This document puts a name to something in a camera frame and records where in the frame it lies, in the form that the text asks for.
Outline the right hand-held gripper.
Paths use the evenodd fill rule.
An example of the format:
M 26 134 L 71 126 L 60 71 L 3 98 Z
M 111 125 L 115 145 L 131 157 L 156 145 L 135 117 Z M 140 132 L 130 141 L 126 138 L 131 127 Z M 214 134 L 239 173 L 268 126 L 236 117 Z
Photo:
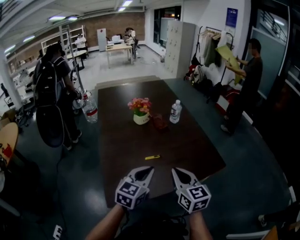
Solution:
M 211 193 L 207 185 L 199 182 L 196 176 L 185 169 L 173 168 L 172 178 L 178 196 L 177 203 L 189 214 L 207 208 Z

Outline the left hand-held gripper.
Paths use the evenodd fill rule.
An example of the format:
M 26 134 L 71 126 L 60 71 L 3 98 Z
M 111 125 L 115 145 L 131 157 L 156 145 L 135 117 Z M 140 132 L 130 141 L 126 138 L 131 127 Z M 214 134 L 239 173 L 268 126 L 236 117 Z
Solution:
M 115 202 L 128 210 L 141 204 L 149 193 L 148 186 L 154 174 L 153 166 L 142 166 L 121 179 L 115 191 Z

